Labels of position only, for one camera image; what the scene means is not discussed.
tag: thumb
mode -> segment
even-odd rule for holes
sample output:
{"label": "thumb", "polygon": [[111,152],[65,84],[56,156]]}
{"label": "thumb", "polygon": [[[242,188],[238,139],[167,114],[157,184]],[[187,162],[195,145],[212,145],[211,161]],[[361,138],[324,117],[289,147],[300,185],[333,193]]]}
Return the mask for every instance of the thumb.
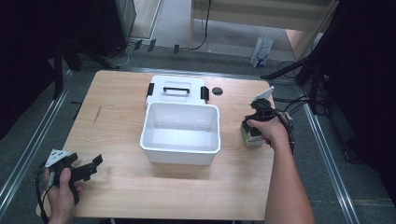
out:
{"label": "thumb", "polygon": [[255,119],[249,119],[249,120],[247,121],[247,125],[248,125],[249,127],[257,128],[257,129],[258,129],[259,127],[262,127],[263,122],[257,121],[257,120],[255,120]]}
{"label": "thumb", "polygon": [[70,190],[69,189],[70,177],[71,177],[70,168],[64,168],[61,172],[61,176],[59,177],[60,191]]}

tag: hand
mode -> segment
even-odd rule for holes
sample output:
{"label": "hand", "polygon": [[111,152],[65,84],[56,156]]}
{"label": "hand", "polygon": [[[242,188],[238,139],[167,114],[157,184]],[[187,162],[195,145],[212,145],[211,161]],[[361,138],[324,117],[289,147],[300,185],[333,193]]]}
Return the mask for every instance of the hand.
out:
{"label": "hand", "polygon": [[265,140],[265,143],[271,144],[273,148],[280,144],[289,144],[288,132],[278,117],[268,121],[250,119],[247,121],[247,125],[252,128],[257,128],[262,133],[262,138]]}
{"label": "hand", "polygon": [[[46,183],[48,183],[50,176],[49,170],[46,170]],[[69,180],[71,172],[69,168],[62,170],[59,177],[59,187],[52,186],[48,192],[49,205],[50,205],[50,219],[49,223],[71,223],[76,213],[75,201],[73,193],[69,187]],[[76,185],[78,194],[82,192],[82,187]]]}

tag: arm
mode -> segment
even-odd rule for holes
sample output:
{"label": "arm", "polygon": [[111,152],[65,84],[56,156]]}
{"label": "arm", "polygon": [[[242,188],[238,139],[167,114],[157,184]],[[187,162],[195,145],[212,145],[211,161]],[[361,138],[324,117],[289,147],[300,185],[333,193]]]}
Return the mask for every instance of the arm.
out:
{"label": "arm", "polygon": [[248,120],[274,149],[274,165],[265,210],[265,223],[315,223],[311,205],[291,154],[288,134],[278,118]]}
{"label": "arm", "polygon": [[[49,172],[46,171],[46,179],[48,182]],[[59,187],[53,186],[49,192],[49,205],[51,215],[49,218],[49,224],[66,224],[72,223],[73,217],[76,213],[75,201],[73,193],[69,187],[69,180],[71,177],[70,169],[64,168],[62,170]],[[78,194],[82,192],[80,186],[76,185]]]}

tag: white plastic bin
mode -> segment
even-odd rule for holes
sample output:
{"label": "white plastic bin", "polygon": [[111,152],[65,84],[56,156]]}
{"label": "white plastic bin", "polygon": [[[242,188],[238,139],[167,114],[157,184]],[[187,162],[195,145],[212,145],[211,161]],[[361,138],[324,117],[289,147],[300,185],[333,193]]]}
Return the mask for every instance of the white plastic bin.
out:
{"label": "white plastic bin", "polygon": [[219,109],[214,105],[152,103],[140,146],[152,162],[209,165],[220,151]]}

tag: cable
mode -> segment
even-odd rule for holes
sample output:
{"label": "cable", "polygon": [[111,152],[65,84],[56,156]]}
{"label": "cable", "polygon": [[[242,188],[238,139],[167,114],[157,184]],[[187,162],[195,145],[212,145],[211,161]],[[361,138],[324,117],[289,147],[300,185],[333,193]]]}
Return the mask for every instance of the cable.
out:
{"label": "cable", "polygon": [[[206,29],[204,27],[204,19],[201,20],[201,26],[202,26],[202,30],[206,32]],[[208,48],[209,48],[209,43],[206,42],[206,48],[204,49],[204,51],[207,50]]]}
{"label": "cable", "polygon": [[283,98],[276,98],[276,97],[273,97],[273,99],[274,99],[274,101],[278,101],[278,102],[282,102],[282,103],[291,103],[296,100],[296,99],[283,99]]}
{"label": "cable", "polygon": [[124,66],[125,64],[127,64],[127,63],[129,62],[128,48],[130,48],[131,46],[133,46],[133,44],[130,45],[130,46],[128,46],[128,47],[125,49],[125,54],[126,54],[126,56],[127,56],[127,60],[126,60],[125,63],[114,63],[114,62],[112,62],[110,59],[108,59],[107,57],[106,57],[106,59],[107,59],[110,63],[113,63],[113,64],[116,65],[116,66]]}
{"label": "cable", "polygon": [[43,222],[47,224],[49,223],[49,218],[44,209],[44,199],[43,200],[41,199],[41,194],[40,194],[40,175],[43,173],[44,164],[45,162],[42,162],[35,173],[35,196],[37,197],[38,206],[40,207],[41,219],[43,219]]}
{"label": "cable", "polygon": [[289,112],[289,114],[290,114],[290,115],[293,115],[294,113],[296,113],[297,111],[300,110],[300,108],[301,108],[302,105],[305,105],[305,104],[306,104],[306,102],[302,102],[302,103],[300,103],[299,105],[295,106],[295,107]]}
{"label": "cable", "polygon": [[308,99],[302,100],[302,98],[305,98],[305,97],[308,97],[308,95],[300,96],[299,98],[297,98],[297,99],[291,101],[290,104],[287,105],[287,106],[285,107],[284,111],[288,111],[288,108],[289,108],[291,105],[295,104],[295,103],[298,103],[298,102],[301,102],[301,101],[307,101],[307,102],[308,102],[308,101],[309,101]]}
{"label": "cable", "polygon": [[278,113],[281,112],[282,114],[284,113],[281,110],[276,110],[274,109],[274,112],[276,113],[277,118],[280,120],[280,122],[283,124],[283,126],[286,129],[286,132],[288,133],[289,136],[289,143],[290,143],[290,149],[291,149],[291,154],[294,154],[294,136],[293,133],[291,132],[290,126],[289,126],[289,122],[285,121],[284,116],[282,116],[281,114]]}
{"label": "cable", "polygon": [[211,4],[212,4],[212,1],[209,0],[209,7],[207,8],[207,15],[206,15],[205,38],[204,38],[204,41],[202,42],[202,44],[201,44],[199,47],[197,47],[197,48],[195,48],[195,49],[190,49],[190,50],[197,50],[197,49],[199,49],[199,48],[205,43],[205,41],[206,41],[206,37],[207,37],[207,21],[209,20],[209,12],[210,12],[210,5],[211,5]]}
{"label": "cable", "polygon": [[[279,64],[277,65],[277,71],[280,70],[279,66],[280,66],[282,63],[295,63],[295,61],[283,61],[283,62],[279,63]],[[294,77],[289,77],[289,76],[287,76],[286,74],[284,74],[283,76],[284,76],[284,77],[288,77],[288,78],[296,78],[296,77],[297,77],[297,74],[294,72],[294,70],[292,70],[292,72],[293,72],[293,74],[294,74]]]}

